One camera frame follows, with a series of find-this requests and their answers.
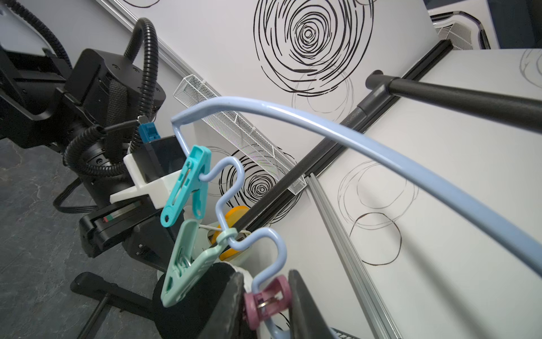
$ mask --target teal clothespin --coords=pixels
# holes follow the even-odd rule
[[[166,206],[160,215],[160,222],[164,227],[173,225],[188,197],[192,192],[192,211],[198,219],[205,216],[207,206],[207,190],[209,184],[199,180],[200,174],[207,174],[211,167],[211,151],[207,147],[194,146],[190,151],[190,156],[184,162],[183,169],[180,172],[179,179],[173,187]]]
[[[228,238],[237,236],[235,228],[228,228],[216,239],[217,246],[203,251],[190,264],[198,227],[199,222],[194,219],[185,220],[180,227],[160,295],[164,307],[171,307],[182,300],[226,248]]]

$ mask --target wire mesh shelf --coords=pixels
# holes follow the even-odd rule
[[[337,338],[339,339],[359,339],[358,337],[354,337],[348,333],[339,331],[338,329],[335,329],[335,328],[331,328],[331,329],[337,334]]]
[[[204,81],[195,75],[186,76],[173,95],[181,104],[191,107],[207,99],[217,97]],[[263,170],[281,180],[295,164],[280,149],[239,112],[224,111],[202,119],[233,146],[246,154]],[[298,178],[288,190],[297,194],[307,186],[304,178]]]

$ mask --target black base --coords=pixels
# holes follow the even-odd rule
[[[150,320],[154,318],[150,299],[123,289],[117,284],[108,283],[94,273],[84,272],[78,275],[70,284],[70,290],[100,302],[79,333],[78,339],[84,339],[88,336],[106,305],[115,306],[122,311],[128,311]]]

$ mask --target black pole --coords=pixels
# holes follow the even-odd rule
[[[383,75],[381,71],[369,75],[365,83],[369,89],[382,84],[391,95],[542,133],[542,101],[426,84]]]
[[[94,323],[96,320],[98,320],[98,317],[100,316],[102,310],[104,309],[105,305],[109,302],[109,299],[111,298],[111,295],[109,293],[106,293],[102,300],[100,300],[100,303],[94,311],[91,314],[91,317],[87,320],[87,323],[85,324],[85,327],[81,330],[79,335],[77,336],[77,339],[85,339],[90,331],[92,330],[92,326],[94,326]]]
[[[411,70],[405,74],[406,79],[421,79],[433,66],[445,57],[453,46],[449,40],[438,42]],[[399,97],[382,91],[373,91],[348,115],[342,125],[348,126],[363,133],[378,118],[391,107]],[[236,223],[235,228],[253,232],[265,226],[269,220],[286,206],[295,196],[288,187],[300,176],[310,173],[320,174],[333,160],[335,160],[346,147],[333,140],[325,138],[311,150],[290,172],[258,200]]]

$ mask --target clothespin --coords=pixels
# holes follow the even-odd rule
[[[292,301],[292,291],[285,276],[278,276],[260,293],[245,293],[247,323],[255,330],[272,315],[286,310]]]
[[[171,307],[183,299],[226,248],[228,238],[237,236],[236,229],[226,229],[218,236],[217,246],[203,251],[191,263],[198,228],[199,222],[194,219],[185,220],[180,227],[160,295],[164,307]]]
[[[197,219],[203,219],[207,207],[209,184],[202,182],[199,175],[209,173],[210,167],[211,151],[207,147],[194,145],[160,215],[162,226],[170,227],[177,221],[192,192],[194,193],[192,197],[194,216]]]

